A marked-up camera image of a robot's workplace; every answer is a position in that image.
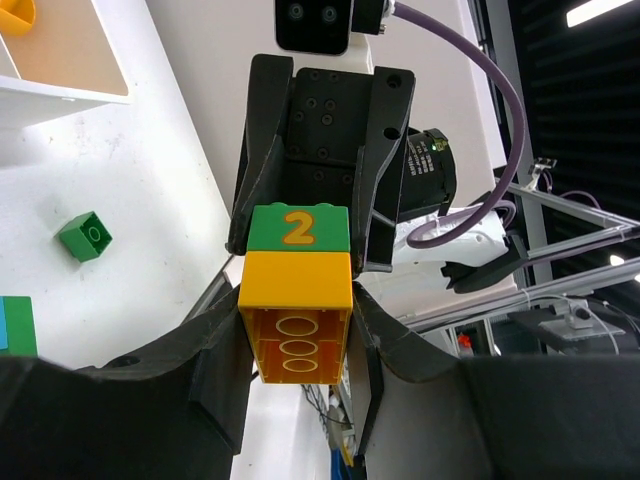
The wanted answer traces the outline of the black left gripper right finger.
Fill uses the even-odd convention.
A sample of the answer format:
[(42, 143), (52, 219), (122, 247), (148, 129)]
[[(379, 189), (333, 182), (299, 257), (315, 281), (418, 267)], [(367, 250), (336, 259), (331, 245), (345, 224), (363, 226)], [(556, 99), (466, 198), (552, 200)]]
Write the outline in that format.
[(635, 355), (457, 358), (355, 285), (357, 453), (371, 479), (635, 479)]

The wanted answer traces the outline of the long yellow lego brick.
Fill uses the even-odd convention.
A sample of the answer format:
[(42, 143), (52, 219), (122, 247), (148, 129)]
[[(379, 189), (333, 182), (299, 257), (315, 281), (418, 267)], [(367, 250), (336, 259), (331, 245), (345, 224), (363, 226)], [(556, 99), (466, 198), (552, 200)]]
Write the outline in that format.
[(250, 251), (238, 307), (263, 382), (340, 382), (353, 312), (349, 253)]

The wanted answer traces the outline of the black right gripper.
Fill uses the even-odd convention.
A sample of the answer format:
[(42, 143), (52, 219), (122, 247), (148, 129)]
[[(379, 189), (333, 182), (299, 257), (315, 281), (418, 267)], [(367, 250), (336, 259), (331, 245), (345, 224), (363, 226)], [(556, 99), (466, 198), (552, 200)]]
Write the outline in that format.
[[(251, 62), (243, 144), (227, 249), (248, 250), (254, 207), (276, 197), (294, 61)], [(285, 136), (279, 199), (289, 205), (351, 206), (352, 272), (389, 273), (398, 224), (415, 76), (301, 69)]]

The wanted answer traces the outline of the green number two lego brick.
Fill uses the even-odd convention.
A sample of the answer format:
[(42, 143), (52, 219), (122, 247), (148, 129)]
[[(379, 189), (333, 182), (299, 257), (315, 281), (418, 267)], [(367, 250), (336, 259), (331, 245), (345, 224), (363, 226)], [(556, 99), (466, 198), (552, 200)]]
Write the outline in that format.
[(349, 211), (322, 203), (254, 208), (248, 251), (350, 252)]

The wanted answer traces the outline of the yellow rounded lego brick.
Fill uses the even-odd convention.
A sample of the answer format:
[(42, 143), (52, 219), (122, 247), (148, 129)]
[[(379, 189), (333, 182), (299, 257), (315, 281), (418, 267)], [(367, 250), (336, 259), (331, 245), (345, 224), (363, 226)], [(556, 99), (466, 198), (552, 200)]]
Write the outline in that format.
[(0, 30), (3, 35), (25, 35), (35, 23), (35, 1), (1, 0), (0, 15)]

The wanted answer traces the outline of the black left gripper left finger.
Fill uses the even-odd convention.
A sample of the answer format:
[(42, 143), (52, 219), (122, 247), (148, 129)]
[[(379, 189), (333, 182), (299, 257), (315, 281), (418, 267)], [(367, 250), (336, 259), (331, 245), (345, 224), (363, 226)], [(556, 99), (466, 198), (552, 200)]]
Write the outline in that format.
[(5, 479), (226, 479), (253, 357), (229, 292), (101, 368), (1, 359)]

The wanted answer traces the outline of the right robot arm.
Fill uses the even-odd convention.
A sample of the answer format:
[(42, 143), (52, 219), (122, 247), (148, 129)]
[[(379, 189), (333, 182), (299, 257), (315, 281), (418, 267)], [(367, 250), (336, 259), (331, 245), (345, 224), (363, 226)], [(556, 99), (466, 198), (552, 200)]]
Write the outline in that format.
[(244, 306), (315, 304), (392, 268), (403, 222), (449, 210), (447, 138), (409, 125), (408, 70), (370, 74), (252, 60), (228, 248)]

